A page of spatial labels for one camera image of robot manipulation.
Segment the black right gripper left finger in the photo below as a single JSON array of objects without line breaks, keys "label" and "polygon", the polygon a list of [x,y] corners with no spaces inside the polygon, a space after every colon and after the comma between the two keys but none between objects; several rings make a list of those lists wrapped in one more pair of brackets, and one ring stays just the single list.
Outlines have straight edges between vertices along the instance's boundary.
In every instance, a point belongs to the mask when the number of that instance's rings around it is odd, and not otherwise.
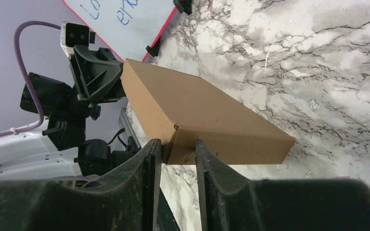
[{"label": "black right gripper left finger", "polygon": [[0,181],[0,231],[153,231],[162,144],[80,188],[56,181]]}]

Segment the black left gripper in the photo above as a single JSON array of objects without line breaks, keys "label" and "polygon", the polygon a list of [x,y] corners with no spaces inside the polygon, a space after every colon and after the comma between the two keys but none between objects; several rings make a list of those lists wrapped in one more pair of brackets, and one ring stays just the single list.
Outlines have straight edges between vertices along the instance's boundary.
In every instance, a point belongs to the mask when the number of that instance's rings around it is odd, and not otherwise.
[{"label": "black left gripper", "polygon": [[126,96],[122,82],[123,62],[111,49],[76,45],[70,59],[74,85],[29,73],[33,89],[48,120],[42,135],[53,143],[54,154],[34,154],[20,161],[23,176],[101,176],[138,151],[121,142],[114,151],[110,141],[86,139],[86,120],[96,120],[101,104]]}]

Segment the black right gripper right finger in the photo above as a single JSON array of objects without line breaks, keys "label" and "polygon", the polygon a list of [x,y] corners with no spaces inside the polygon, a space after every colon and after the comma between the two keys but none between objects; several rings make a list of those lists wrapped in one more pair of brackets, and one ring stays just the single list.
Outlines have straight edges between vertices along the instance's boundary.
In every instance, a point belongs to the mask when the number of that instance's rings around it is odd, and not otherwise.
[{"label": "black right gripper right finger", "polygon": [[370,231],[370,187],[360,180],[250,180],[196,143],[204,231]]}]

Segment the brown cardboard box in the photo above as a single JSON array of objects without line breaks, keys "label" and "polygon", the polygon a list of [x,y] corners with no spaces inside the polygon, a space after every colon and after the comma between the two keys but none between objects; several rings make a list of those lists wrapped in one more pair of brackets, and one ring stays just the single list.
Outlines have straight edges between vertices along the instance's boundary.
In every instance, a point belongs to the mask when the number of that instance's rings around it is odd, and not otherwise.
[{"label": "brown cardboard box", "polygon": [[126,59],[121,82],[168,165],[193,165],[197,140],[229,165],[281,164],[295,138],[201,77]]}]

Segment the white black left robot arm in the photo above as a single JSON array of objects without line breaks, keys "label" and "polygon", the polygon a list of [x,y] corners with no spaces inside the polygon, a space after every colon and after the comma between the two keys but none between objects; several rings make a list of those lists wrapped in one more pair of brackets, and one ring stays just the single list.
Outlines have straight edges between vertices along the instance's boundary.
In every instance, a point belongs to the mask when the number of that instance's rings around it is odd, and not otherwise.
[{"label": "white black left robot arm", "polygon": [[101,104],[125,97],[120,76],[123,63],[107,48],[91,51],[76,45],[70,69],[74,85],[29,73],[43,110],[43,123],[26,132],[0,137],[0,180],[81,179],[101,176],[139,150],[133,137],[114,151],[110,141],[86,139],[86,120],[96,120]]}]

